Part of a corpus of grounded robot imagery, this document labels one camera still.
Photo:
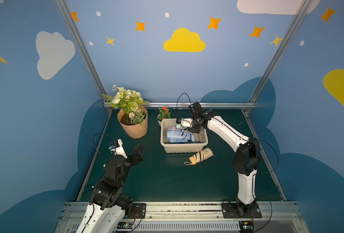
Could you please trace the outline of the lilac umbrella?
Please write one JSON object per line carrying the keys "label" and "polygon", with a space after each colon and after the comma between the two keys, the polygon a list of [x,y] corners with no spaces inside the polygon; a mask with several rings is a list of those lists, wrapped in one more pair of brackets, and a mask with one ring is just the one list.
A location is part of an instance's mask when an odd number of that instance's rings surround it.
{"label": "lilac umbrella", "polygon": [[169,131],[184,131],[185,129],[182,128],[180,125],[171,125],[168,127]]}

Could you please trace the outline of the tan umbrella with black strap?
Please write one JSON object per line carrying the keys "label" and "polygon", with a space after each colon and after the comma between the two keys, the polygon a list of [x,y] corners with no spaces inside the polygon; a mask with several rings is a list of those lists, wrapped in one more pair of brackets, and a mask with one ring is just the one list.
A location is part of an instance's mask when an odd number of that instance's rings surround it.
{"label": "tan umbrella with black strap", "polygon": [[210,148],[205,148],[200,152],[197,152],[195,155],[189,158],[189,161],[185,161],[184,165],[194,166],[200,162],[203,162],[213,156],[213,151]]}

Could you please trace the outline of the pale blue umbrella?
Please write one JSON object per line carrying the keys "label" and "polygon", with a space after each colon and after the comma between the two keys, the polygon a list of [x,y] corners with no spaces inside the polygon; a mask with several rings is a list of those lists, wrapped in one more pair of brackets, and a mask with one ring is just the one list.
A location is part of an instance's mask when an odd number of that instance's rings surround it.
{"label": "pale blue umbrella", "polygon": [[170,143],[194,143],[195,135],[186,131],[167,131],[166,138]]}

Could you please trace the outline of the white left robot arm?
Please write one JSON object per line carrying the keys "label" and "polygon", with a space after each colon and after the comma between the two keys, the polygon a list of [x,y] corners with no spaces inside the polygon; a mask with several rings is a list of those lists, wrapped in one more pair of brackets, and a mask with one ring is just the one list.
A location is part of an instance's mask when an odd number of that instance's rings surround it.
{"label": "white left robot arm", "polygon": [[102,179],[94,186],[78,233],[111,233],[132,212],[133,199],[122,194],[130,169],[144,160],[138,145],[130,155],[122,146],[112,149]]}

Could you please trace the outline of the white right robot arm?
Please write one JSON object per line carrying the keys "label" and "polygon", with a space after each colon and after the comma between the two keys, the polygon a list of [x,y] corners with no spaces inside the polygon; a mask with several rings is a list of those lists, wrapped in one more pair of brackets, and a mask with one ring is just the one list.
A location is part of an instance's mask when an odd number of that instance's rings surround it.
{"label": "white right robot arm", "polygon": [[192,122],[189,131],[199,133],[201,128],[209,129],[220,136],[235,152],[233,166],[238,173],[239,191],[236,212],[245,217],[256,208],[255,179],[260,164],[260,143],[249,138],[229,124],[213,110],[189,107]]}

